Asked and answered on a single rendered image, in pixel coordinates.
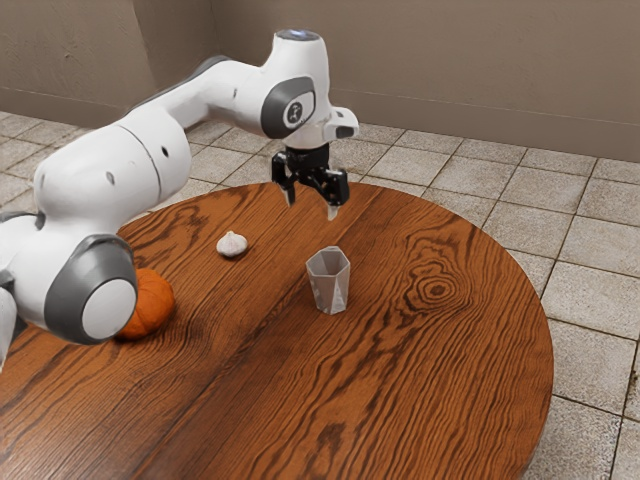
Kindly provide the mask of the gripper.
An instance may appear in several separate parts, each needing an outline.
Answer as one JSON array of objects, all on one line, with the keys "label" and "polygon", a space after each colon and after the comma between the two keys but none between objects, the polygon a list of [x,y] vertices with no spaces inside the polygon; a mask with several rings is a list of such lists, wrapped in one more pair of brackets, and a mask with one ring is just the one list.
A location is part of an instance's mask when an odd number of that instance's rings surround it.
[{"label": "gripper", "polygon": [[[327,218],[334,220],[349,200],[348,175],[344,169],[329,170],[329,144],[312,149],[287,146],[271,159],[271,180],[283,192],[289,207],[295,203],[295,179],[311,186],[327,204]],[[293,176],[287,174],[287,167]]]}]

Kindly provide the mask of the grey faceted mug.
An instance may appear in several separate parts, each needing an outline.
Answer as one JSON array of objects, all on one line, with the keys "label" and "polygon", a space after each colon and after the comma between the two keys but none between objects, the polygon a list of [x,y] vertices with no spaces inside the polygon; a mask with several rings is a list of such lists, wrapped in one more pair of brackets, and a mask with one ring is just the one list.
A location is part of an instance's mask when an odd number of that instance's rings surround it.
[{"label": "grey faceted mug", "polygon": [[329,315],[346,310],[350,261],[338,246],[328,246],[306,261],[316,307]]}]

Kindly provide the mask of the white garlic bulb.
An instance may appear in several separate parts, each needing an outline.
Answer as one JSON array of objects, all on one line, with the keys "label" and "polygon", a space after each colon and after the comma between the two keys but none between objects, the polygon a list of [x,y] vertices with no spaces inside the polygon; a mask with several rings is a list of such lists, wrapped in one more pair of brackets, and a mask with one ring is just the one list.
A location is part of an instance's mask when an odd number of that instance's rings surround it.
[{"label": "white garlic bulb", "polygon": [[228,231],[218,240],[216,251],[222,257],[230,259],[243,255],[248,247],[248,240],[243,235]]}]

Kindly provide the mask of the orange pumpkin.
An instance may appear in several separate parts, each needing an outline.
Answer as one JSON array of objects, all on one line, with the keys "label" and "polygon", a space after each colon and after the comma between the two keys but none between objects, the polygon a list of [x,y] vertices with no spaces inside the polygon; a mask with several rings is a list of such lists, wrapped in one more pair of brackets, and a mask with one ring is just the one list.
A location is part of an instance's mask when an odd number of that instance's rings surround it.
[{"label": "orange pumpkin", "polygon": [[176,300],[172,286],[149,268],[136,270],[138,298],[134,313],[115,336],[119,341],[136,341],[155,333],[171,317]]}]

